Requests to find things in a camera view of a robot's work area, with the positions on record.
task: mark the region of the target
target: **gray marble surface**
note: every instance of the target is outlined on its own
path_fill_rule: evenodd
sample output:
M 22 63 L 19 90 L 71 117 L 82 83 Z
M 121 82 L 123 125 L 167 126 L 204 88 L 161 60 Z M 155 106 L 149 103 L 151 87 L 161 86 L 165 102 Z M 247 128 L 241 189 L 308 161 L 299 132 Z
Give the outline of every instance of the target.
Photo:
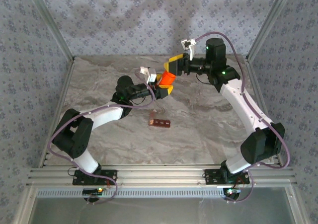
M 61 116 L 69 108 L 87 110 L 107 103 L 120 76 L 130 75 L 134 83 L 140 83 L 135 68 L 152 67 L 159 73 L 167 60 L 166 56 L 76 58 Z M 228 56 L 228 65 L 239 71 L 233 56 Z M 205 75 L 200 79 L 207 82 Z M 249 78 L 246 84 L 253 96 Z M 94 158 L 101 164 L 173 164 L 221 163 L 234 156 L 247 135 L 231 105 L 213 86 L 199 83 L 195 75 L 178 76 L 173 85 L 169 97 L 94 130 L 88 146 Z M 156 117 L 171 120 L 169 129 L 148 126 L 153 110 Z M 45 164 L 66 161 L 49 154 Z

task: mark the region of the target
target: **orange object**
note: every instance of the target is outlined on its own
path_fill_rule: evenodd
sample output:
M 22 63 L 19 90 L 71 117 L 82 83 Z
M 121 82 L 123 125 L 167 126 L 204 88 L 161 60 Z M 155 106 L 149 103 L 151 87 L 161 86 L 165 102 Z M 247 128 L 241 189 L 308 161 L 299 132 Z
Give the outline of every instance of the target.
M 175 75 L 167 71 L 164 71 L 158 85 L 171 85 L 174 82 L 174 80 L 175 80 Z

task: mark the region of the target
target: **black mounting bracket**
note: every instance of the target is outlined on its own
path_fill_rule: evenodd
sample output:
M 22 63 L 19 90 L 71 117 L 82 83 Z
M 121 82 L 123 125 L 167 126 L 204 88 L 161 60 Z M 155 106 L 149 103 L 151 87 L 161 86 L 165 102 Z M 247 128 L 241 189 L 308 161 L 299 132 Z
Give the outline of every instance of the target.
M 237 175 L 233 175 L 227 178 L 227 181 L 221 175 L 219 169 L 205 169 L 204 170 L 204 179 L 206 185 L 222 185 L 222 184 L 249 184 L 249 178 L 247 172 L 241 172 Z
M 100 170 L 98 175 L 106 176 L 109 178 L 117 180 L 117 170 L 107 170 L 102 169 Z M 105 185 L 115 185 L 112 181 L 109 181 L 107 183 L 107 180 L 104 178 L 94 178 L 91 176 L 88 176 L 81 172 L 80 170 L 76 170 L 73 177 L 73 185 L 75 186 L 83 186 L 83 185 L 90 185 L 90 186 L 105 186 Z

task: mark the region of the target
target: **vent grille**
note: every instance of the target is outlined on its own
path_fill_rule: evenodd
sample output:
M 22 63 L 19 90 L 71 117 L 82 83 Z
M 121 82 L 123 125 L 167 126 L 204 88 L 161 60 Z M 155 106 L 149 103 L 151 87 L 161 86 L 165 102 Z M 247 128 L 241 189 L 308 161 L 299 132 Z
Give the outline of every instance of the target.
M 83 189 L 39 189 L 38 198 L 82 198 Z M 103 191 L 101 197 L 107 198 L 114 190 Z M 223 196 L 222 188 L 121 188 L 117 198 L 215 198 Z

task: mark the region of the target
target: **patterned wallpaper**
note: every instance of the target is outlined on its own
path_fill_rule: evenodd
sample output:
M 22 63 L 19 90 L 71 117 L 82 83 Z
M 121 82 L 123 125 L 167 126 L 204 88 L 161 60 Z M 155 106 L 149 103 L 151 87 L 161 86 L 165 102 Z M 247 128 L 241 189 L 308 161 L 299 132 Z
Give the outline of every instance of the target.
M 0 0 L 0 223 L 36 167 L 69 62 L 32 0 Z
M 44 1 L 72 54 L 83 56 L 176 54 L 182 39 L 213 30 L 247 54 L 275 0 Z
M 318 223 L 318 0 L 288 0 L 252 62 L 268 108 L 286 128 L 291 165 Z

